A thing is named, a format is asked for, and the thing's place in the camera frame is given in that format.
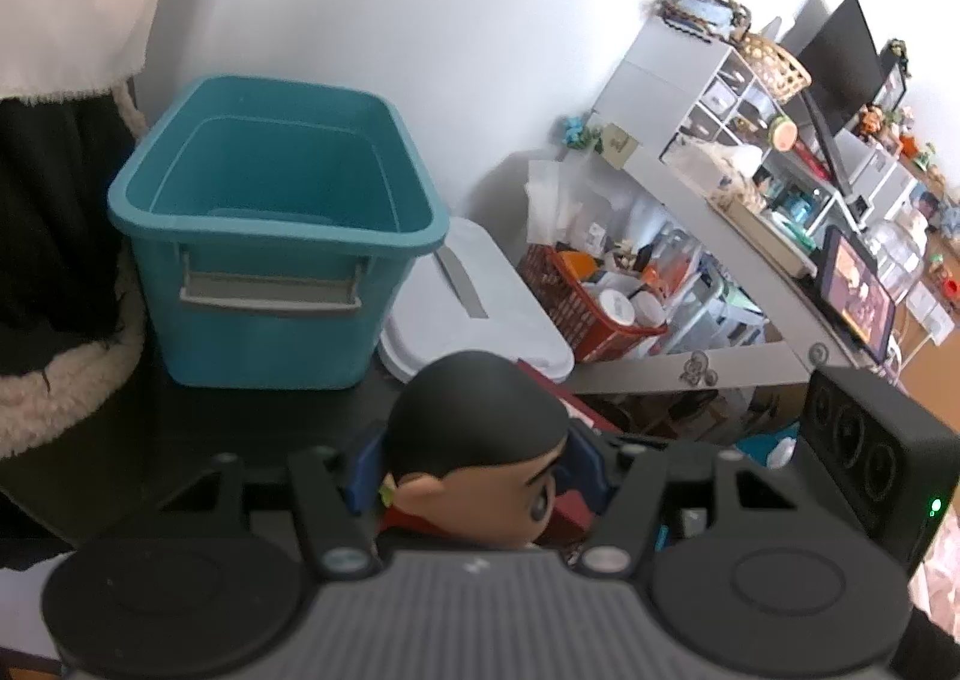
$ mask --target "gray ribbed surface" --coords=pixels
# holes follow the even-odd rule
[[[721,680],[632,592],[570,573],[554,553],[405,553],[387,573],[331,586],[243,680]],[[881,680],[883,672],[858,672]]]

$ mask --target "figurine eye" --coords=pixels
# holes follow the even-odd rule
[[[540,522],[546,517],[547,507],[550,506],[550,495],[546,490],[546,483],[541,486],[539,493],[536,494],[533,505],[530,507],[530,520]]]

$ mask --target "speaker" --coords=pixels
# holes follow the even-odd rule
[[[960,477],[960,437],[869,370],[817,370],[800,419],[802,477],[819,461],[848,515],[912,574]],[[823,483],[806,482],[819,501]],[[836,510],[834,503],[824,503]]]

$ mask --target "gray strap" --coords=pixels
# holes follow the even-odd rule
[[[462,303],[467,315],[473,320],[487,320],[488,315],[483,303],[480,302],[480,296],[477,295],[473,282],[470,281],[467,269],[460,262],[460,258],[453,253],[453,250],[447,245],[443,245],[437,250],[437,262],[440,263],[440,270],[453,288],[460,303]]]

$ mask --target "red basket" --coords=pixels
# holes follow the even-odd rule
[[[666,325],[640,327],[613,322],[600,310],[553,247],[531,244],[518,270],[573,349],[577,363],[616,360],[644,339],[666,333]]]

